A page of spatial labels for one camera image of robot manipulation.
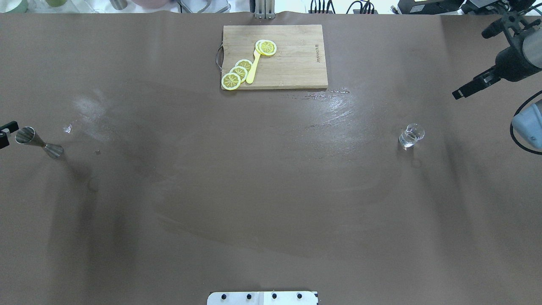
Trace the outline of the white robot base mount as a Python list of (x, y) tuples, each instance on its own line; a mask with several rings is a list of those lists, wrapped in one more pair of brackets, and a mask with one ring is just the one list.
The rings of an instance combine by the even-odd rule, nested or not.
[(214, 292), (207, 305), (318, 305), (317, 292), (308, 290)]

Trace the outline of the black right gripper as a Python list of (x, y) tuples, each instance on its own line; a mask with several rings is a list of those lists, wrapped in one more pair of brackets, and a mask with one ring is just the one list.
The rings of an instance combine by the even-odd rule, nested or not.
[(509, 47), (497, 54), (493, 67), (453, 91), (456, 100), (470, 97), (501, 79), (517, 82), (541, 71), (541, 19), (528, 22), (524, 17), (538, 5), (534, 5), (533, 0), (510, 0), (509, 4), (510, 11), (503, 13), (481, 33), (485, 39), (504, 33)]

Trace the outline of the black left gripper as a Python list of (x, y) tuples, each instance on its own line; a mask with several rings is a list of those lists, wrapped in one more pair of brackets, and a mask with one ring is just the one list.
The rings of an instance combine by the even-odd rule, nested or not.
[(15, 120), (0, 127), (0, 149), (10, 145), (8, 137), (17, 130), (19, 130), (19, 124)]

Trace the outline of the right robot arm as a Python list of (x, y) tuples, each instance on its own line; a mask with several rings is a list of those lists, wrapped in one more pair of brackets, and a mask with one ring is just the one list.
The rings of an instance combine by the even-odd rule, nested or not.
[[(533, 0), (509, 0), (507, 6), (500, 19), (486, 27), (481, 35), (489, 39), (504, 33), (509, 47), (497, 54), (494, 66), (453, 91), (455, 99), (470, 97), (502, 79), (517, 82), (541, 71), (541, 19), (528, 22), (524, 18), (527, 12), (537, 10), (541, 4), (535, 5)], [(542, 146), (541, 102), (531, 102), (540, 95), (541, 92), (535, 93), (519, 106), (509, 127), (514, 143), (536, 155), (541, 154)]]

